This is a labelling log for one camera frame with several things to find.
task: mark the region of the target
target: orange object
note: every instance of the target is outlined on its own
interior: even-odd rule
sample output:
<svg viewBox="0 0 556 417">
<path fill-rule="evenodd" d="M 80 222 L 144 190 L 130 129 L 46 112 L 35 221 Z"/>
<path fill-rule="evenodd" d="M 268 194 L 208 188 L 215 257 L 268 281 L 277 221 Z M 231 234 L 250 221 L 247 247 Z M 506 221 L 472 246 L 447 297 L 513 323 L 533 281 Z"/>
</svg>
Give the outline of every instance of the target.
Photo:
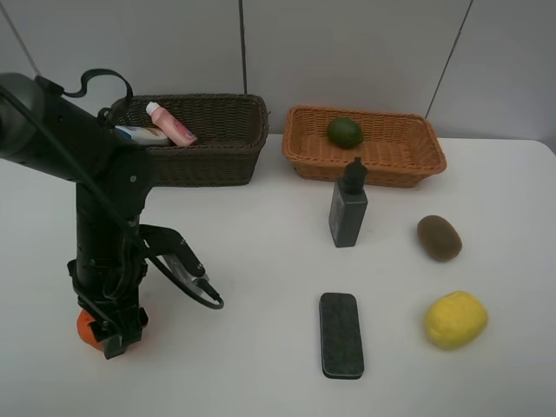
<svg viewBox="0 0 556 417">
<path fill-rule="evenodd" d="M 327 128 L 336 117 L 361 126 L 364 141 L 342 149 L 328 140 Z M 303 178 L 336 181 L 355 157 L 368 169 L 367 184 L 414 187 L 446 169 L 446 157 L 430 123 L 402 113 L 297 106 L 288 112 L 283 154 Z"/>
<path fill-rule="evenodd" d="M 81 313 L 77 317 L 77 333 L 82 341 L 102 352 L 104 350 L 103 345 L 96 341 L 93 331 L 90 328 L 90 323 L 93 321 L 95 321 L 95 319 L 92 315 L 85 310 L 81 310 Z"/>
</svg>

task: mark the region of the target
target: strap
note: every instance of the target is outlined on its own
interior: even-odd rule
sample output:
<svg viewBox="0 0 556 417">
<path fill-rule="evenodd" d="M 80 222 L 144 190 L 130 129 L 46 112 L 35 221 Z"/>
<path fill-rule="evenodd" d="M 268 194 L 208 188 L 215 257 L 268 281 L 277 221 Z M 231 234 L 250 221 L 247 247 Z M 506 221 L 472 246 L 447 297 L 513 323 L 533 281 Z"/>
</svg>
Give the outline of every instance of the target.
<svg viewBox="0 0 556 417">
<path fill-rule="evenodd" d="M 63 95 L 72 98 L 84 97 L 87 94 L 87 84 L 92 78 L 95 78 L 96 76 L 117 76 L 125 83 L 125 87 L 126 87 L 125 99 L 123 101 L 118 100 L 116 103 L 112 105 L 111 108 L 105 107 L 100 109 L 97 116 L 98 120 L 101 123 L 108 123 L 110 125 L 115 125 L 116 121 L 120 117 L 125 115 L 125 113 L 129 109 L 129 106 L 131 105 L 131 101 L 133 100 L 133 89 L 131 88 L 131 85 L 128 83 L 128 81 L 121 74 L 115 72 L 112 69 L 102 69 L 102 68 L 97 68 L 93 70 L 90 69 L 88 71 L 83 72 L 83 75 L 81 76 L 81 89 L 79 91 L 75 93 L 67 93 L 64 91 Z"/>
</svg>

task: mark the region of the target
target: lemon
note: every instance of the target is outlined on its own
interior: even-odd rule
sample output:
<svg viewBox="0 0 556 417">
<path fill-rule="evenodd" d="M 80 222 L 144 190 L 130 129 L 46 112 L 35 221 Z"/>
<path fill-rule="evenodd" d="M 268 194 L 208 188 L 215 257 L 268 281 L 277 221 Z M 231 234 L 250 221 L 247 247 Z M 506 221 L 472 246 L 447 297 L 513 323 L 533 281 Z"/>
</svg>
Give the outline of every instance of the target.
<svg viewBox="0 0 556 417">
<path fill-rule="evenodd" d="M 425 314 L 428 339 L 444 350 L 473 341 L 488 323 L 487 309 L 473 295 L 456 291 L 440 298 Z"/>
</svg>

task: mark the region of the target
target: black bottle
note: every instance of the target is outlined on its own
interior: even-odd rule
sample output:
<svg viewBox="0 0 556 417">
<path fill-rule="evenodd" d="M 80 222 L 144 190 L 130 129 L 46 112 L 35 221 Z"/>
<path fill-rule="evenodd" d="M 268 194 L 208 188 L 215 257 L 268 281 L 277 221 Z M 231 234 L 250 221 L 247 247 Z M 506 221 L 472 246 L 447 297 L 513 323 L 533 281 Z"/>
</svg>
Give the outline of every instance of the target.
<svg viewBox="0 0 556 417">
<path fill-rule="evenodd" d="M 355 246 L 359 229 L 367 209 L 367 196 L 363 185 L 367 169 L 361 158 L 347 165 L 343 178 L 336 181 L 328 224 L 337 248 Z"/>
</svg>

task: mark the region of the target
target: bottle cap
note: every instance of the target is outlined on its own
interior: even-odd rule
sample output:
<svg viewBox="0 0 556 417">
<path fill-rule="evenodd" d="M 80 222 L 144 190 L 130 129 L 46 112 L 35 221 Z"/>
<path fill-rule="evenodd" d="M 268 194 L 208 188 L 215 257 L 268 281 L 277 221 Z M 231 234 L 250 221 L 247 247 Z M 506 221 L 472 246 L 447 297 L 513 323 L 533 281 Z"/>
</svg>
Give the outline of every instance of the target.
<svg viewBox="0 0 556 417">
<path fill-rule="evenodd" d="M 361 158 L 355 158 L 344 170 L 344 191 L 348 194 L 359 194 L 365 185 L 367 172 L 368 169 L 361 164 Z"/>
<path fill-rule="evenodd" d="M 147 104 L 147 114 L 152 116 L 156 109 L 160 109 L 160 104 L 155 102 L 150 102 Z"/>
</svg>

